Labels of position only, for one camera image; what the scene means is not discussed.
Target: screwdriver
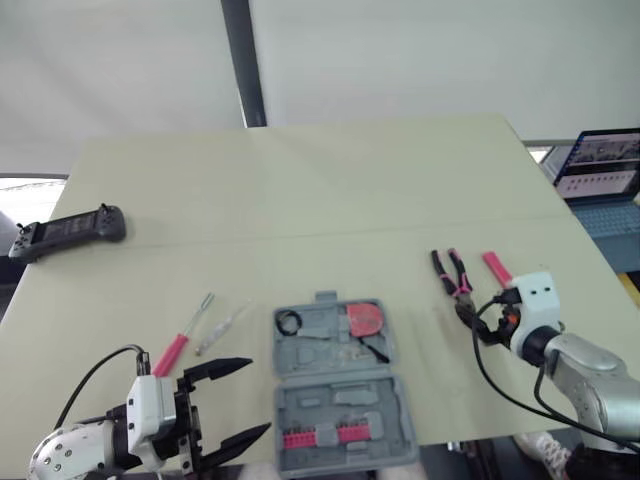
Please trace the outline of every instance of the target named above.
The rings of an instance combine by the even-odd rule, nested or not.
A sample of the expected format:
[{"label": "screwdriver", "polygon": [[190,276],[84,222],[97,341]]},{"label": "screwdriver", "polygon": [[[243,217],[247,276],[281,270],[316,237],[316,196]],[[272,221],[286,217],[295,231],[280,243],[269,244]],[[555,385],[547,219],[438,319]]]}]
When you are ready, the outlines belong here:
[{"label": "screwdriver", "polygon": [[202,314],[211,303],[211,300],[213,300],[213,297],[214,295],[211,292],[209,292],[207,296],[204,297],[204,300],[202,300],[200,307],[198,308],[198,310],[196,310],[196,313],[193,314],[193,317],[191,317],[191,320],[184,328],[182,333],[178,333],[176,335],[176,338],[174,338],[173,342],[169,344],[167,349],[162,354],[162,357],[160,357],[160,360],[158,361],[156,366],[153,367],[153,371],[151,372],[152,375],[155,375],[156,377],[166,377],[167,375],[169,375],[169,373],[171,373],[171,369],[178,361],[178,358],[180,358],[180,354],[182,353],[184,346],[189,341],[191,332],[193,332],[193,329],[198,323],[198,320],[200,320],[200,318],[202,317]]},{"label": "screwdriver", "polygon": [[248,299],[240,308],[238,308],[235,312],[229,315],[223,322],[220,322],[216,327],[211,331],[207,337],[200,342],[200,345],[196,347],[196,355],[200,356],[216,341],[218,340],[224,333],[229,330],[231,323],[240,316],[242,312],[244,312],[249,305],[251,305],[252,300]]}]

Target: gray tool case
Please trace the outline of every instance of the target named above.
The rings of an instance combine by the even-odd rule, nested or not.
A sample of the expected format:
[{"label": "gray tool case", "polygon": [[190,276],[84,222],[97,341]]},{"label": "gray tool case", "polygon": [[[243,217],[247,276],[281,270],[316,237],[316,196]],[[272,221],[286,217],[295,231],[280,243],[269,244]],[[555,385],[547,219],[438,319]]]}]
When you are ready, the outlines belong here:
[{"label": "gray tool case", "polygon": [[[347,306],[352,304],[372,304],[382,312],[382,329],[363,340],[390,363],[382,363],[351,336]],[[286,315],[291,311],[298,318]],[[275,391],[280,474],[301,478],[415,462],[418,445],[404,388],[389,369],[394,351],[382,304],[375,299],[342,302],[336,292],[318,292],[314,304],[275,310],[278,319],[286,333],[274,323],[273,364],[283,379]],[[369,439],[350,440],[358,437],[348,434],[362,434],[358,428],[363,425]],[[310,441],[315,446],[290,448]]]}]

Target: blue laptop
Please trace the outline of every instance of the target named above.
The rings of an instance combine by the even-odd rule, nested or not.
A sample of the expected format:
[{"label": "blue laptop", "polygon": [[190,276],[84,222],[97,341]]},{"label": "blue laptop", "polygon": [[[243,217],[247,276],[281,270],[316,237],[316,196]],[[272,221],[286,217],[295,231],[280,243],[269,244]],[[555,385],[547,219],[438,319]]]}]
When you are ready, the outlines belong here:
[{"label": "blue laptop", "polygon": [[582,132],[553,184],[616,272],[640,270],[640,128]]}]

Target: game controller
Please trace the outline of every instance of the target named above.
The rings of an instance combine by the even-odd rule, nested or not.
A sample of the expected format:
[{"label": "game controller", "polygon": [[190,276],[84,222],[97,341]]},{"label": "game controller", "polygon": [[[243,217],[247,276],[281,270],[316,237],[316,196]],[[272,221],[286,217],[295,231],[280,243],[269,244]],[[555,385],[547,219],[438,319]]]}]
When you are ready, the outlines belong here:
[{"label": "game controller", "polygon": [[9,258],[24,264],[94,240],[118,242],[126,235],[122,211],[104,203],[91,212],[18,227],[20,232],[9,250]]}]

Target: robotic arm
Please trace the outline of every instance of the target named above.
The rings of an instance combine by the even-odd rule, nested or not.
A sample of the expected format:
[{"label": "robotic arm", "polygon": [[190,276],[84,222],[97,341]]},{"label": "robotic arm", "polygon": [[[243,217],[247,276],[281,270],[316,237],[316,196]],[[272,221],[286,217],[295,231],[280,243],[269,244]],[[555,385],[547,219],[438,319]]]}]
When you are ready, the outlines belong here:
[{"label": "robotic arm", "polygon": [[269,428],[259,425],[223,440],[221,448],[201,455],[198,408],[189,395],[194,384],[215,380],[251,363],[246,358],[217,359],[184,371],[173,380],[153,375],[136,377],[126,403],[89,424],[57,429],[36,448],[29,465],[30,480],[107,478],[143,465],[157,471],[165,460],[180,456],[182,474],[198,478],[249,448]]},{"label": "robotic arm", "polygon": [[[528,363],[544,367],[546,376],[571,401],[579,423],[639,442],[640,382],[628,375],[622,359],[577,335],[562,333],[560,301],[549,273],[514,278],[508,287],[496,297],[506,305],[498,330],[492,332],[497,341]],[[571,478],[640,478],[637,452],[581,433],[584,445],[567,464]]]}]

